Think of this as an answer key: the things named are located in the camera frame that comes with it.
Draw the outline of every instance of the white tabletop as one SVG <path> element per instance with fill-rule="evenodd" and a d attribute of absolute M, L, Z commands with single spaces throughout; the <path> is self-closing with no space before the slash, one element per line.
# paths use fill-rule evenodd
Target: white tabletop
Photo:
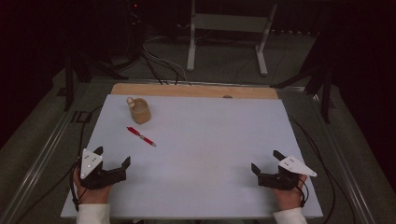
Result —
<path fill-rule="evenodd" d="M 106 170 L 131 156 L 127 180 L 110 194 L 112 217 L 262 218 L 277 211 L 272 191 L 258 186 L 250 164 L 275 174 L 274 150 L 304 161 L 280 100 L 128 96 L 148 102 L 151 120 L 135 124 L 127 95 L 108 95 L 87 146 L 104 147 Z M 312 182 L 306 184 L 304 215 L 322 217 Z M 76 215 L 69 194 L 61 217 Z"/>

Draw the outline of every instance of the small brown object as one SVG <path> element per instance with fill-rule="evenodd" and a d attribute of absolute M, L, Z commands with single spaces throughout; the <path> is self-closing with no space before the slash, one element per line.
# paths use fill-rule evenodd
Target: small brown object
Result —
<path fill-rule="evenodd" d="M 134 99 L 134 105 L 129 107 L 134 122 L 142 124 L 151 119 L 148 103 L 141 98 Z"/>

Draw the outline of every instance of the table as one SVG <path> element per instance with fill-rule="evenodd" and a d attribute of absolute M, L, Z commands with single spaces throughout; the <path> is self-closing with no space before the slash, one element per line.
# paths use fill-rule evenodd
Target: table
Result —
<path fill-rule="evenodd" d="M 112 190 L 113 217 L 270 217 L 276 199 L 270 189 L 257 185 L 250 163 L 274 174 L 278 161 L 273 149 L 303 160 L 289 122 L 277 119 L 287 116 L 273 89 L 121 83 L 111 93 L 88 149 L 104 147 L 105 170 L 132 158 L 127 180 Z M 149 122 L 133 124 L 125 103 L 131 95 L 148 101 Z M 157 146 L 128 133 L 125 126 L 131 124 Z M 306 184 L 310 200 L 304 214 L 321 217 L 312 183 Z M 61 216 L 76 215 L 69 195 Z"/>
<path fill-rule="evenodd" d="M 260 74 L 267 76 L 267 66 L 265 64 L 262 51 L 271 30 L 272 21 L 276 12 L 277 4 L 273 4 L 267 17 L 246 17 L 232 15 L 215 15 L 205 13 L 195 13 L 195 0 L 191 1 L 191 35 L 189 57 L 187 60 L 187 70 L 194 70 L 195 61 L 195 29 L 226 30 L 262 33 L 262 40 L 256 46 L 257 61 L 260 67 Z"/>

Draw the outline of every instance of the gray carpet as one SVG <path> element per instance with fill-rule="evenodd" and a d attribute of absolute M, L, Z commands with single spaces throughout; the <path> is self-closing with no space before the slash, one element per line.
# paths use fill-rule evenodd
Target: gray carpet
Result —
<path fill-rule="evenodd" d="M 315 38 L 310 36 L 270 35 L 264 51 L 270 73 L 268 77 L 259 75 L 254 58 L 254 42 L 247 41 L 231 46 L 199 46 L 196 52 L 195 70 L 186 73 L 187 80 L 192 85 L 274 84 L 299 71 L 314 42 Z M 178 63 L 185 68 L 188 54 L 187 39 L 159 38 L 147 42 L 146 47 L 158 57 Z M 170 70 L 161 66 L 156 66 L 156 69 L 170 83 L 171 80 L 175 80 L 175 73 Z M 120 73 L 129 77 L 126 82 L 156 82 L 149 69 L 141 62 Z M 82 123 L 71 122 L 74 111 L 92 111 L 102 105 L 106 95 L 117 82 L 96 71 L 91 83 L 77 85 L 75 104 L 69 113 L 65 113 L 64 98 L 56 96 L 58 90 L 64 86 L 64 73 L 55 77 L 53 90 L 37 105 L 35 111 L 0 151 L 1 216 L 12 203 L 11 199 L 18 199 L 17 193 L 21 194 L 18 192 L 18 187 L 21 186 L 25 175 L 29 175 L 27 172 L 42 150 L 52 148 L 53 151 L 48 155 L 48 163 L 45 164 L 42 173 L 34 173 L 39 178 L 37 182 L 31 183 L 32 191 L 21 197 L 19 206 L 21 212 L 39 199 L 67 172 L 77 156 L 83 127 Z M 302 80 L 293 86 L 303 87 L 305 83 L 306 80 Z M 356 217 L 356 223 L 393 223 L 396 220 L 395 194 L 357 124 L 347 111 L 336 87 L 332 87 L 331 124 L 322 121 L 314 96 L 306 95 L 301 88 L 278 90 L 278 94 L 290 116 L 312 136 L 327 169 L 332 172 L 346 194 L 347 199 L 343 191 L 334 183 L 335 207 L 329 223 L 353 223 L 352 214 Z M 81 141 L 83 147 L 89 142 L 99 113 L 100 110 L 96 111 L 92 121 L 84 126 Z M 292 127 L 305 162 L 318 173 L 318 177 L 313 178 L 313 183 L 324 217 L 309 219 L 308 223 L 322 223 L 332 210 L 330 181 L 303 132 L 295 123 L 292 123 Z M 67 192 L 66 178 L 60 186 L 27 213 L 21 223 L 75 223 L 75 220 L 60 218 Z M 353 213 L 347 201 L 352 205 Z M 114 219 L 112 223 L 125 221 L 127 220 Z M 260 220 L 260 223 L 275 222 L 270 218 Z"/>

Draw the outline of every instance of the floor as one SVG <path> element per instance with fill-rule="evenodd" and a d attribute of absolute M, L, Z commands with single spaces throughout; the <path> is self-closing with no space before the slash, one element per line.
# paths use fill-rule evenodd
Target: floor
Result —
<path fill-rule="evenodd" d="M 216 43 L 217 39 L 210 44 L 202 42 L 196 50 L 193 72 L 185 70 L 187 37 L 151 36 L 145 42 L 145 49 L 161 61 L 171 62 L 179 73 L 179 85 L 268 87 L 296 75 L 315 43 L 315 38 L 308 35 L 270 34 L 264 49 L 269 75 L 263 77 L 259 74 L 254 51 L 256 42 L 252 38 L 228 44 Z M 120 74 L 128 77 L 122 82 L 159 83 L 144 63 L 146 61 L 140 58 L 121 69 Z M 162 76 L 163 83 L 165 80 L 175 83 L 174 71 L 151 64 Z M 61 177 L 67 173 L 78 149 L 89 142 L 99 110 L 92 113 L 88 123 L 76 122 L 73 115 L 75 111 L 89 112 L 102 105 L 112 86 L 120 82 L 94 68 L 92 72 L 94 77 L 90 83 L 79 83 L 75 78 L 76 98 L 68 112 L 64 112 L 64 98 L 57 96 L 64 87 L 64 71 L 58 74 L 53 79 L 53 89 L 0 151 L 1 223 L 75 223 L 60 217 L 69 191 L 67 178 Z M 300 80 L 277 92 L 292 117 L 292 128 L 305 162 L 319 174 L 313 182 L 324 217 L 308 219 L 308 223 L 323 223 L 327 217 L 330 217 L 328 223 L 392 223 L 396 219 L 395 194 L 337 87 L 332 86 L 331 123 L 326 124 L 318 112 L 320 94 L 305 94 L 306 82 L 307 79 Z M 318 151 L 313 151 L 299 125 L 312 137 Z M 58 181 L 59 185 L 48 192 Z M 111 220 L 112 223 L 126 221 Z M 275 221 L 268 218 L 260 223 Z"/>

